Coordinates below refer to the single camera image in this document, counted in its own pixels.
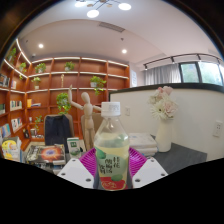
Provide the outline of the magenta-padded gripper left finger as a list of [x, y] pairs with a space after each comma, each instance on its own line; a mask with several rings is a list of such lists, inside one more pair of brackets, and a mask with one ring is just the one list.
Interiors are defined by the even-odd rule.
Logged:
[[78, 186], [96, 189], [98, 175], [95, 152], [95, 149], [91, 149], [80, 158], [71, 158], [58, 173], [58, 176]]

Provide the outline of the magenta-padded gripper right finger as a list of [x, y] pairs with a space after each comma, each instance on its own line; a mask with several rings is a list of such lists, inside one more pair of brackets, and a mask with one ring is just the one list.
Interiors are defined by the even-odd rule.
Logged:
[[167, 176], [167, 172], [155, 158], [147, 159], [137, 150], [129, 149], [129, 189], [143, 187], [165, 176]]

